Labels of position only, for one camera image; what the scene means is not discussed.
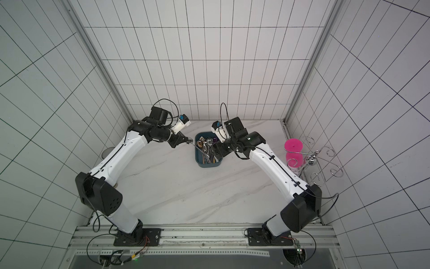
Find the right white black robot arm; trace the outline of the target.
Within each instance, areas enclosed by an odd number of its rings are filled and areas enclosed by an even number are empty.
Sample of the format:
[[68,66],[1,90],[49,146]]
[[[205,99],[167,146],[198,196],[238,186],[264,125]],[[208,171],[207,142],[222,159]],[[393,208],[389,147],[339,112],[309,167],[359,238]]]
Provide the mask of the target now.
[[259,133],[232,136],[223,142],[216,142],[211,148],[217,159],[232,152],[235,155],[243,154],[243,160],[253,161],[272,180],[287,202],[280,213],[262,225],[259,236],[264,243],[272,244],[282,235],[298,233],[318,217],[322,200],[320,187],[309,185],[293,173]]

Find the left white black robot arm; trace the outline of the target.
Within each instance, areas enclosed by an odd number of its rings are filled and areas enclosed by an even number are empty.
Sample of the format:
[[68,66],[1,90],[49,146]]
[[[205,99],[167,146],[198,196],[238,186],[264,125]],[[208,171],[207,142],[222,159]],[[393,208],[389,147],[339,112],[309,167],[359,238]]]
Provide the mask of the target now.
[[190,125],[183,114],[172,126],[162,126],[149,117],[134,121],[122,141],[108,156],[89,172],[81,172],[75,182],[81,203],[102,213],[117,227],[121,243],[140,244],[144,241],[142,222],[123,203],[123,195],[115,188],[119,176],[135,155],[149,142],[167,142],[171,148],[191,143],[181,130]]

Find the teal plastic storage box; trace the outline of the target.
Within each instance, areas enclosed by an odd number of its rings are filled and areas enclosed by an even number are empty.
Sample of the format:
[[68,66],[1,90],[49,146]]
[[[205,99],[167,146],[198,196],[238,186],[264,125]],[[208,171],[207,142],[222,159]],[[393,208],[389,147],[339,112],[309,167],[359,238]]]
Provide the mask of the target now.
[[200,132],[195,136],[195,144],[210,156],[210,160],[207,160],[202,156],[202,153],[195,148],[195,160],[201,168],[220,166],[222,160],[217,160],[211,154],[211,147],[218,141],[216,135],[211,132]]

